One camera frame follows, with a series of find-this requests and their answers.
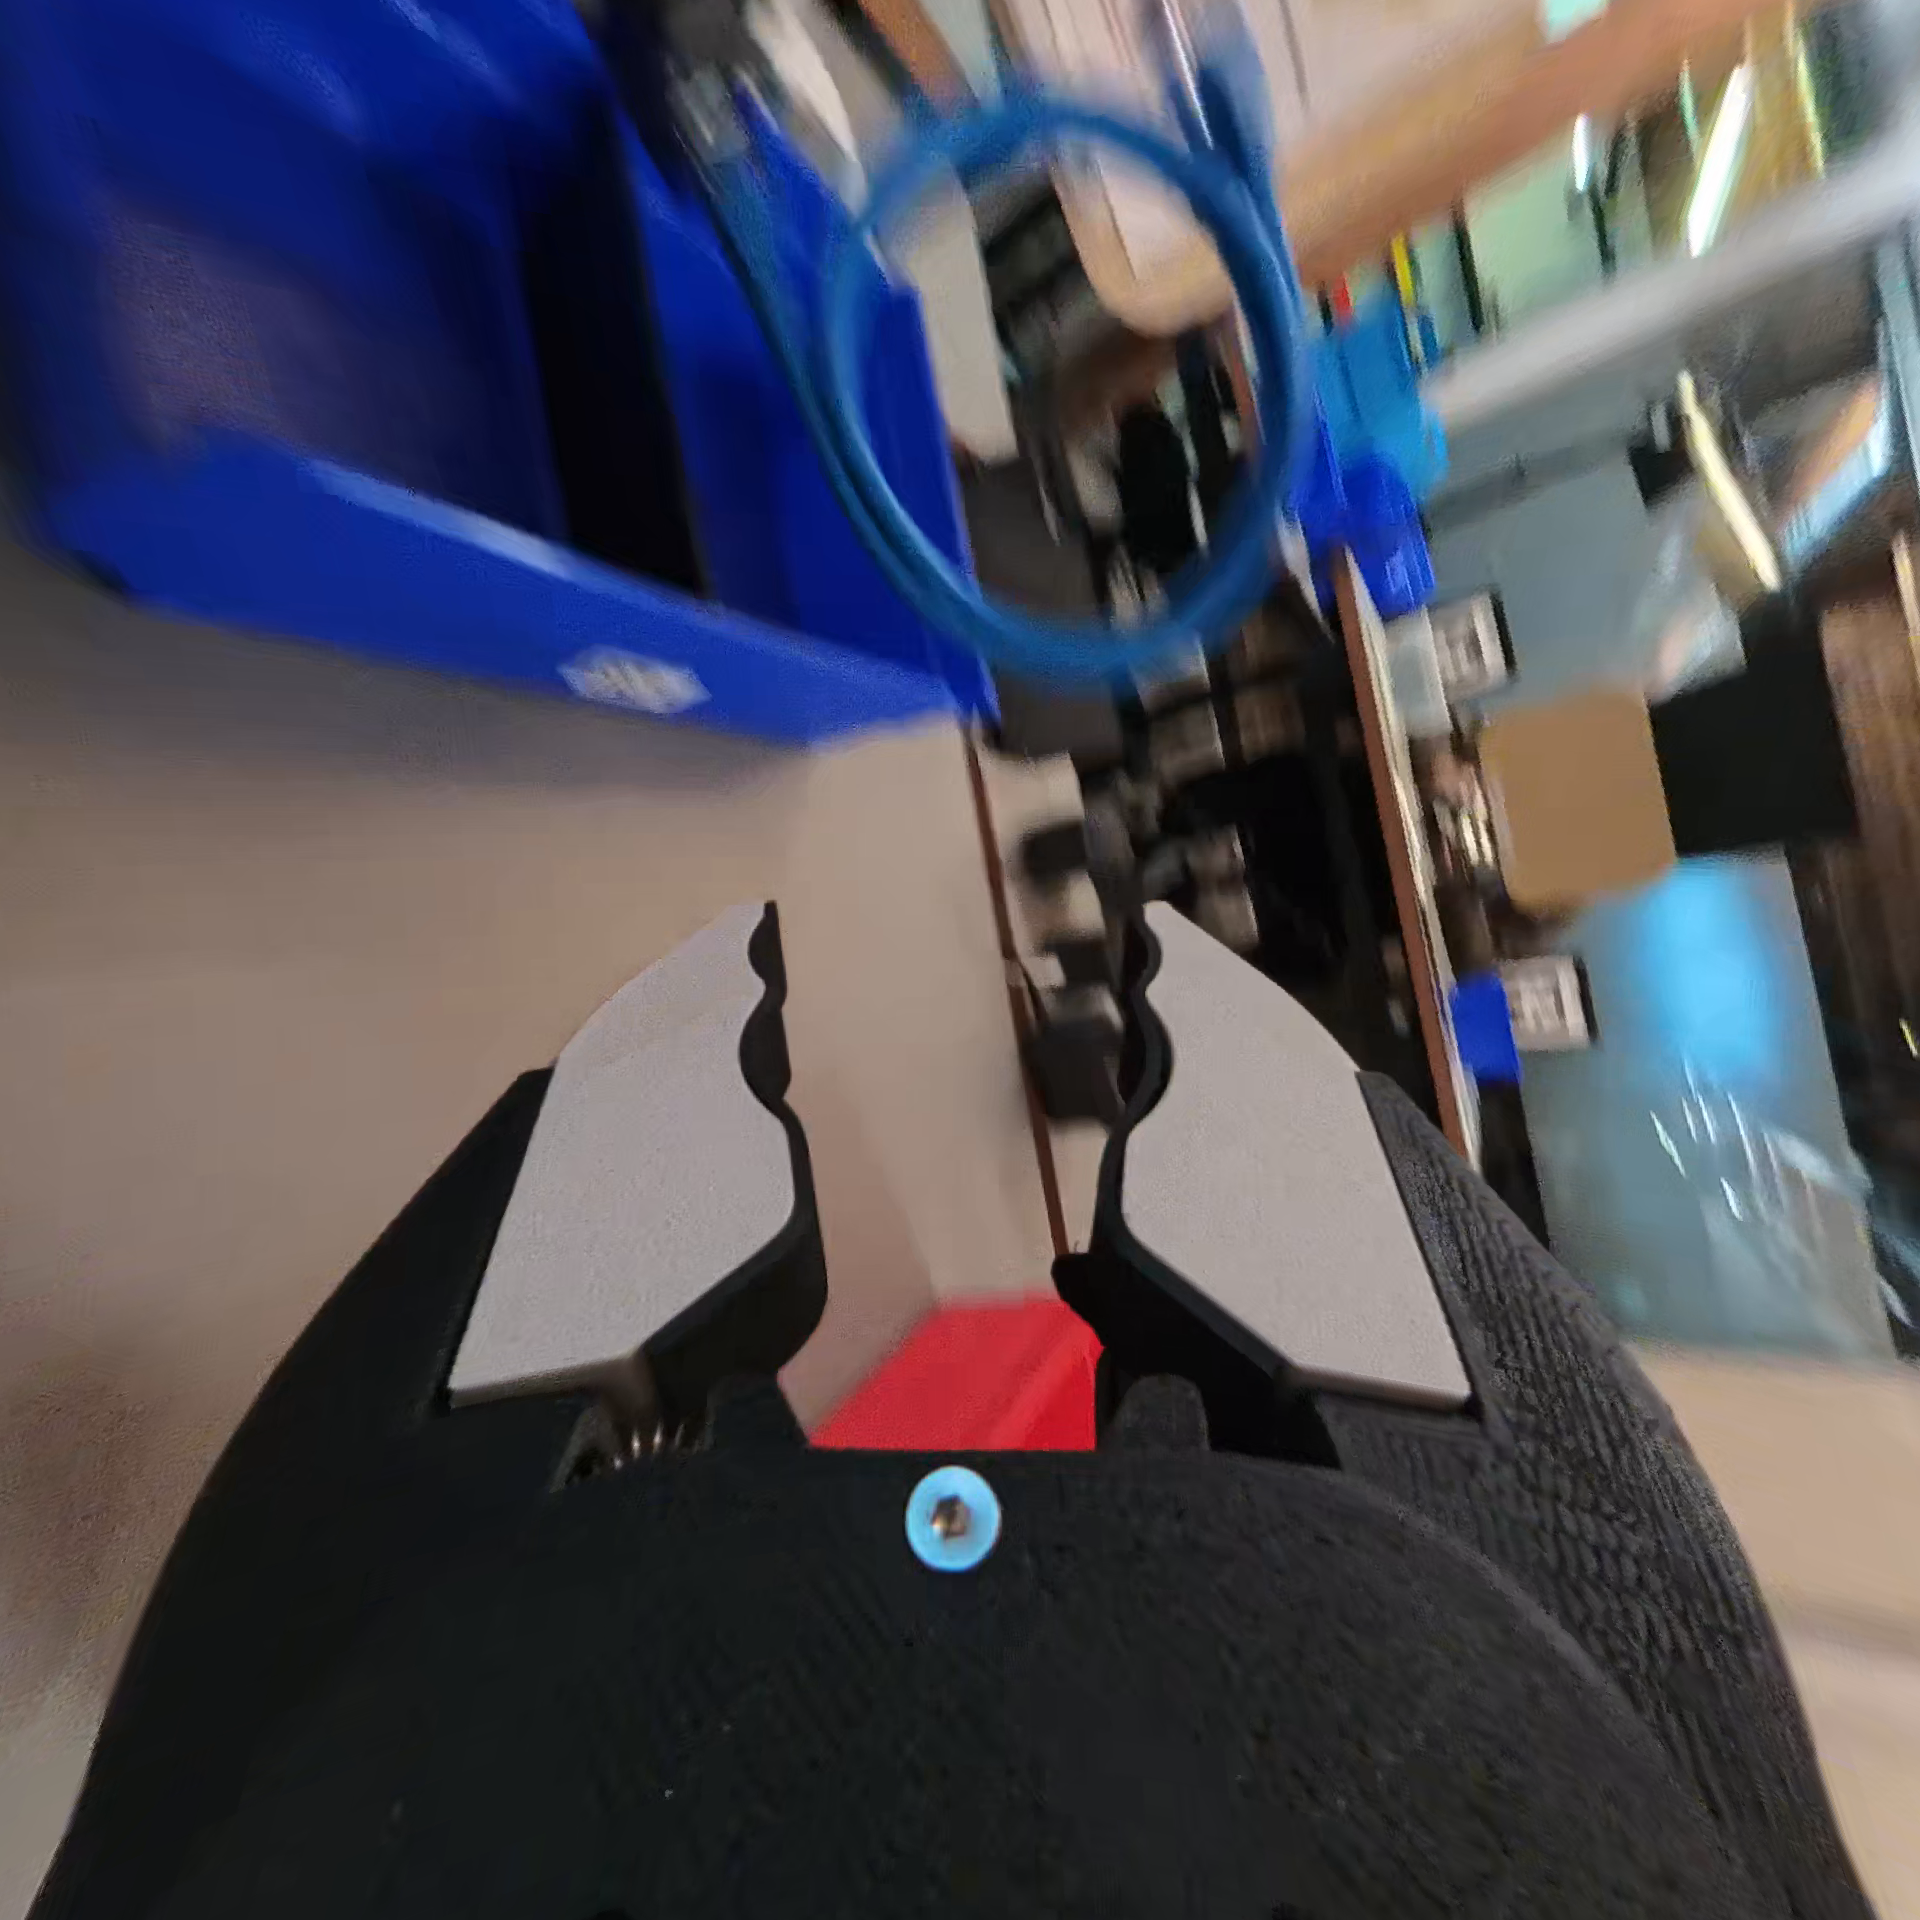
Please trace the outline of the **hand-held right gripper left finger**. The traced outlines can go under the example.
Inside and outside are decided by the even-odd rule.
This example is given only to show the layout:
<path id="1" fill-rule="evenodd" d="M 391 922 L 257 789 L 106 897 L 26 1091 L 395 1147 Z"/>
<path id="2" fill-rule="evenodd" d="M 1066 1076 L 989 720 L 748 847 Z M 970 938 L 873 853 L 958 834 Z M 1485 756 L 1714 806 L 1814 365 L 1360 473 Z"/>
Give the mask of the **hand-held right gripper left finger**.
<path id="1" fill-rule="evenodd" d="M 788 1101 L 781 904 L 741 903 L 564 1044 L 445 1378 L 456 1407 L 585 1394 L 631 1435 L 776 1378 L 829 1273 Z"/>

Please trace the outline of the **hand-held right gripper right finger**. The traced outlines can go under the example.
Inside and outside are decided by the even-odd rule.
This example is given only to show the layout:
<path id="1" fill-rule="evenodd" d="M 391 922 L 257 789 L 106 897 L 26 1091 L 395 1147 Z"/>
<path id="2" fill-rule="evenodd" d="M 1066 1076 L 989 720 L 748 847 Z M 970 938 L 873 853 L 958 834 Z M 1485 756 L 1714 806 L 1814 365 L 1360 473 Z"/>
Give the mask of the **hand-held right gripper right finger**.
<path id="1" fill-rule="evenodd" d="M 1217 1453 L 1474 1447 L 1470 1361 L 1357 1059 L 1169 903 L 1123 957 L 1122 1113 L 1088 1245 L 1054 1267 L 1100 1344 L 1100 1435 L 1164 1378 Z"/>

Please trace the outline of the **red storage bin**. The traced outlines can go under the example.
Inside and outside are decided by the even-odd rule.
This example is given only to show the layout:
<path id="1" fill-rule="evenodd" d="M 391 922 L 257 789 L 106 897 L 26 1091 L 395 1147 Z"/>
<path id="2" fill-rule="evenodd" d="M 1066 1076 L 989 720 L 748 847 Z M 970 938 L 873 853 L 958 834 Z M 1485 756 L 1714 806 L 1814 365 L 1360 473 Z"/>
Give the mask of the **red storage bin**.
<path id="1" fill-rule="evenodd" d="M 922 1317 L 813 1428 L 842 1453 L 1088 1453 L 1091 1326 L 1057 1295 L 954 1301 Z"/>

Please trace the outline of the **blue storage bin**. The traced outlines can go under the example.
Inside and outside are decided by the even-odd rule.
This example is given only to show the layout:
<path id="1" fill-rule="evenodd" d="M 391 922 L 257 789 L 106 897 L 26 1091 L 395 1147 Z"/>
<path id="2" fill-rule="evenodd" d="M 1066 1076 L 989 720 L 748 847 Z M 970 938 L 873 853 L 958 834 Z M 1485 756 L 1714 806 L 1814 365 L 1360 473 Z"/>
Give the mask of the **blue storage bin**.
<path id="1" fill-rule="evenodd" d="M 6 3 L 4 387 L 37 537 L 147 610 L 816 747 L 991 722 L 850 526 L 701 198 L 741 3 Z M 520 213 L 626 121 L 709 591 L 564 537 Z"/>

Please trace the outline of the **brown-edged work desk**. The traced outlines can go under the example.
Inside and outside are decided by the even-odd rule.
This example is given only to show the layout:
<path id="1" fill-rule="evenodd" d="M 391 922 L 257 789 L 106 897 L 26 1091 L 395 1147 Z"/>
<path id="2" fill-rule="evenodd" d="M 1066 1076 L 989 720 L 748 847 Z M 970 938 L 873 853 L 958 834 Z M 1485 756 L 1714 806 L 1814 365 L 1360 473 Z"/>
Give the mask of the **brown-edged work desk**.
<path id="1" fill-rule="evenodd" d="M 1333 578 L 1341 653 L 1357 688 L 1364 764 L 1376 797 L 1398 934 L 1405 954 L 1405 991 L 1413 997 L 1416 1029 L 1422 1035 L 1436 1094 L 1436 1123 L 1467 1163 L 1483 1169 L 1485 1138 L 1480 1094 L 1467 1064 L 1463 1060 L 1452 1025 L 1455 975 L 1439 916 L 1426 806 L 1385 654 L 1385 619 L 1379 617 L 1352 548 L 1330 548 L 1327 570 Z"/>

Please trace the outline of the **small blue bin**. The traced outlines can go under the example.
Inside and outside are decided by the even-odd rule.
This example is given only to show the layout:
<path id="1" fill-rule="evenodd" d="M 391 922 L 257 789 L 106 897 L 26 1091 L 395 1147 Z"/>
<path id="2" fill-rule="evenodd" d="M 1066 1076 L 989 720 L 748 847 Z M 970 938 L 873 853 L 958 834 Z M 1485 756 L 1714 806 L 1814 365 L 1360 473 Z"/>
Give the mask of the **small blue bin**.
<path id="1" fill-rule="evenodd" d="M 1448 434 L 1423 394 L 1432 325 L 1382 281 L 1316 341 L 1316 395 L 1327 423 L 1341 506 L 1333 541 L 1360 565 L 1389 619 L 1436 594 L 1426 498 L 1448 476 Z"/>
<path id="2" fill-rule="evenodd" d="M 1476 1084 L 1514 1086 L 1524 1078 L 1514 1014 L 1501 970 L 1460 975 L 1448 997 L 1452 1047 Z"/>

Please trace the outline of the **printed marker tag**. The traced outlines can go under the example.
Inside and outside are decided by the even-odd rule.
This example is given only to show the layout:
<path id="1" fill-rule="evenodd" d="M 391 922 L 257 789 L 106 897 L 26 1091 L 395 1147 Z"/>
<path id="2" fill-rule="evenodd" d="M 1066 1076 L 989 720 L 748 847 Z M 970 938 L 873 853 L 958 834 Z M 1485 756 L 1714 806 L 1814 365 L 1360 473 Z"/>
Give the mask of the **printed marker tag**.
<path id="1" fill-rule="evenodd" d="M 1596 1047 L 1592 978 L 1576 953 L 1532 953 L 1501 964 L 1501 991 L 1517 1051 Z"/>
<path id="2" fill-rule="evenodd" d="M 1514 679 L 1514 641 L 1498 588 L 1432 606 L 1430 635 L 1448 698 L 1483 698 Z"/>

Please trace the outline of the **black plastic bin divider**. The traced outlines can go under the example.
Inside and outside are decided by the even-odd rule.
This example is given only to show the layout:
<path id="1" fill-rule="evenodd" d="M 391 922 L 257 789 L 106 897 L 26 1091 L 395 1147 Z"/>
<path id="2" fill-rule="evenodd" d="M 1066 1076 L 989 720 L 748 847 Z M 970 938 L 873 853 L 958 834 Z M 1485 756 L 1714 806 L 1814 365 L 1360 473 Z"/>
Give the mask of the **black plastic bin divider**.
<path id="1" fill-rule="evenodd" d="M 567 544 L 703 597 L 707 551 L 617 109 L 589 109 L 573 125 L 531 187 L 519 237 Z"/>

